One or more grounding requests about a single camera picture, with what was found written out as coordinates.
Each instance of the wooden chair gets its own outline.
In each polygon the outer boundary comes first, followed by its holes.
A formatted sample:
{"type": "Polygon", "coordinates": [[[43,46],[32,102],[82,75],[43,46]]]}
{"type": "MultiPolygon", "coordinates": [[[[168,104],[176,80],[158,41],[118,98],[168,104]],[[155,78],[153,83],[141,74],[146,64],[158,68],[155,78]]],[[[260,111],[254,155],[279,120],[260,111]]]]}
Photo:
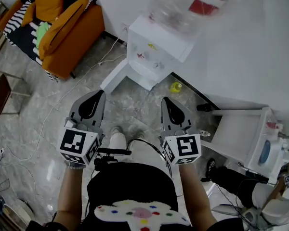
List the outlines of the wooden chair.
{"type": "Polygon", "coordinates": [[[10,84],[9,84],[5,75],[8,75],[8,76],[13,77],[13,78],[17,78],[17,79],[22,79],[20,77],[13,76],[13,75],[6,74],[6,73],[4,73],[0,76],[0,115],[19,115],[19,112],[18,113],[2,113],[2,111],[5,107],[5,104],[8,101],[10,95],[11,94],[17,94],[17,95],[23,95],[26,97],[30,97],[31,95],[26,94],[26,93],[20,93],[20,92],[12,91],[10,84]]]}

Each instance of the black shirt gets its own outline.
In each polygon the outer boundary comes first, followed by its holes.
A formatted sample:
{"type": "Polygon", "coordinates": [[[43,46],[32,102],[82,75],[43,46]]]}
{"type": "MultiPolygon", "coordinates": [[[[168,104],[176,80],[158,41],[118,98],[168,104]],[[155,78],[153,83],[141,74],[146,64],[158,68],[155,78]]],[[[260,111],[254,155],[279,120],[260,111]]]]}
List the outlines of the black shirt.
{"type": "MultiPolygon", "coordinates": [[[[114,202],[134,200],[139,203],[161,202],[178,212],[178,202],[174,184],[158,168],[136,163],[113,163],[97,174],[87,186],[90,208],[88,216],[80,230],[127,230],[127,222],[106,222],[98,219],[94,210],[100,205],[111,206],[114,202]]],[[[47,230],[60,229],[57,224],[50,224],[47,230]]],[[[241,219],[233,218],[216,223],[209,231],[244,230],[241,219]]],[[[191,226],[168,224],[160,227],[161,231],[195,230],[191,226]]]]}

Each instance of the white marker cube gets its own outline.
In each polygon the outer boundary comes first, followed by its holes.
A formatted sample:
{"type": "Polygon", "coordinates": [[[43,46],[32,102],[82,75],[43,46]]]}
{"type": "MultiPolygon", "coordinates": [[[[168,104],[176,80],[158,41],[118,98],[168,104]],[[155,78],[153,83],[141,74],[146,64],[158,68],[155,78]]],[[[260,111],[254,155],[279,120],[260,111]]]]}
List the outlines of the white marker cube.
{"type": "Polygon", "coordinates": [[[163,149],[173,165],[193,163],[201,156],[200,135],[165,137],[163,149]]]}
{"type": "Polygon", "coordinates": [[[99,147],[98,133],[66,127],[59,130],[56,149],[67,161],[88,166],[99,147]]]}

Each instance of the yellow bottle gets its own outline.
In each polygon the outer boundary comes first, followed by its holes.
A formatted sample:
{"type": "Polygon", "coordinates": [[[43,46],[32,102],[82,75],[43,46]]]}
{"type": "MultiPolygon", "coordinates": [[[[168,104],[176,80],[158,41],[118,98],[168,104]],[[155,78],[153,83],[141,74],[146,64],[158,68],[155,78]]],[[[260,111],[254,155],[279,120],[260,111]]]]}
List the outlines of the yellow bottle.
{"type": "Polygon", "coordinates": [[[181,89],[182,89],[182,84],[179,82],[174,82],[170,86],[170,92],[172,92],[172,93],[179,93],[181,91],[181,89]]]}

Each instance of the forearm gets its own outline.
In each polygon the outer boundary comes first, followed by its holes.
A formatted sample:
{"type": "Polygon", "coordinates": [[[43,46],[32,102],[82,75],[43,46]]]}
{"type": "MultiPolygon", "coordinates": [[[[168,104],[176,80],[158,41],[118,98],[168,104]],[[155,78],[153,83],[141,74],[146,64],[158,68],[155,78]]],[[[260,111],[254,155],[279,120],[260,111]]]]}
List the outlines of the forearm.
{"type": "Polygon", "coordinates": [[[180,165],[179,169],[186,210],[191,223],[198,230],[207,230],[216,220],[211,213],[209,198],[194,164],[180,165]]]}
{"type": "Polygon", "coordinates": [[[58,213],[55,222],[69,231],[75,230],[81,221],[82,169],[66,168],[58,199],[58,213]]]}

